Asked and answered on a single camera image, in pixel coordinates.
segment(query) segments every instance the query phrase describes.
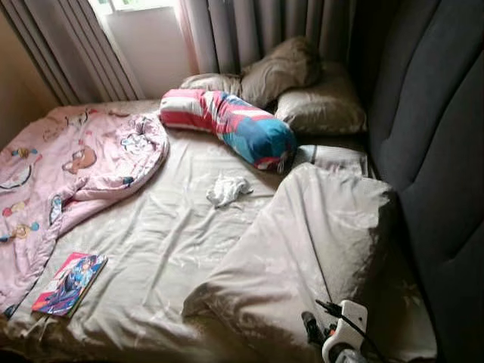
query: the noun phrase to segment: book cover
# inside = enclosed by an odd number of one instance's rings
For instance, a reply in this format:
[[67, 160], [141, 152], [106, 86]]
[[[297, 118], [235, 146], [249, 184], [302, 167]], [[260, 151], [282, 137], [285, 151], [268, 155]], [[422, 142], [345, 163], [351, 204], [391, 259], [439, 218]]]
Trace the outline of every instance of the book cover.
[[32, 310], [70, 317], [107, 262], [106, 256], [71, 253], [34, 302]]

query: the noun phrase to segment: beige bed sheet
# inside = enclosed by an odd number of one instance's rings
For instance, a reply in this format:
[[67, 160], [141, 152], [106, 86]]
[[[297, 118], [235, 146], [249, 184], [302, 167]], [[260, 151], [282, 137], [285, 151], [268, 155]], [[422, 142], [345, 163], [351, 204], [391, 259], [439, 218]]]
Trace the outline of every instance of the beige bed sheet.
[[[158, 102], [104, 105], [156, 111]], [[36, 286], [9, 322], [0, 348], [35, 361], [255, 361], [216, 321], [182, 321], [185, 297], [217, 266], [270, 201], [281, 177], [240, 160], [211, 135], [167, 130], [170, 155], [133, 197], [63, 236]], [[254, 192], [215, 209], [206, 191], [219, 173], [243, 176]], [[108, 262], [69, 320], [31, 313], [67, 256], [101, 253]]]

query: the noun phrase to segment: curtain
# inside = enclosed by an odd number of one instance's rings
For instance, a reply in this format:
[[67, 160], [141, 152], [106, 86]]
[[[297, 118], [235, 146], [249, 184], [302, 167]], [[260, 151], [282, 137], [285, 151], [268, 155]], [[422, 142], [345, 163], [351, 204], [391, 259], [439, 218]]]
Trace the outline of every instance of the curtain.
[[143, 98], [88, 0], [0, 0], [61, 104]]
[[324, 59], [346, 63], [355, 2], [178, 0], [178, 14], [200, 73], [238, 73], [294, 36], [309, 38]]

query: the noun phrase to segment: pink comforter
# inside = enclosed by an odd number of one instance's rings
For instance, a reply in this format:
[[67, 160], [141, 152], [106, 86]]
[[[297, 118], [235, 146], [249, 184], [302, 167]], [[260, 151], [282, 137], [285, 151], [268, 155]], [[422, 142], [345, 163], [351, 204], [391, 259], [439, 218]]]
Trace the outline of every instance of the pink comforter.
[[27, 126], [0, 153], [0, 313], [11, 316], [63, 233], [137, 191], [168, 151], [156, 114], [61, 107]]

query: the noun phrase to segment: headboard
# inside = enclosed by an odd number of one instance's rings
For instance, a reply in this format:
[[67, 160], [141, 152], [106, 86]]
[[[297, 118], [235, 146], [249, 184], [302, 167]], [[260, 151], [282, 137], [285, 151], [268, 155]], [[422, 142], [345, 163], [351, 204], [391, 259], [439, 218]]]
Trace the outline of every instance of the headboard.
[[482, 15], [482, 0], [361, 1], [350, 53], [447, 362], [484, 361]]

